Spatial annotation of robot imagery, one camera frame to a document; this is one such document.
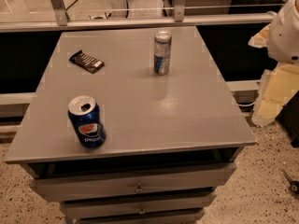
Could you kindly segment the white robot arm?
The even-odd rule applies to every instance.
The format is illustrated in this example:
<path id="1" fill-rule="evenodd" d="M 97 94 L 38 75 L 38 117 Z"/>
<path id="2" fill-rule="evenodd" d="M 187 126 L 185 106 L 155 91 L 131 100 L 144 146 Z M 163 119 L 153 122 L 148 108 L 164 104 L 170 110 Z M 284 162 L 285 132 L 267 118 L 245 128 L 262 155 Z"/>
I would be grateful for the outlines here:
<path id="1" fill-rule="evenodd" d="M 299 0 L 288 0 L 249 45 L 267 47 L 268 56 L 278 62 L 273 71 L 263 72 L 253 107 L 251 120 L 263 127 L 299 92 Z"/>

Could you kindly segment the cream foam-padded gripper finger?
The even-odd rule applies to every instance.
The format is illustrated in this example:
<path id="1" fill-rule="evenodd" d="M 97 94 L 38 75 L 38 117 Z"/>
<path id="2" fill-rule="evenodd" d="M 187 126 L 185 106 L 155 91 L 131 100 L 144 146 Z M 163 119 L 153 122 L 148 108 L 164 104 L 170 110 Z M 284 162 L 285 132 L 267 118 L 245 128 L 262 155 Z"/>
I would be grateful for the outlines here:
<path id="1" fill-rule="evenodd" d="M 263 127 L 272 123 L 297 92 L 299 92 L 298 64 L 278 63 L 273 71 L 265 70 L 253 107 L 251 116 L 253 124 Z"/>

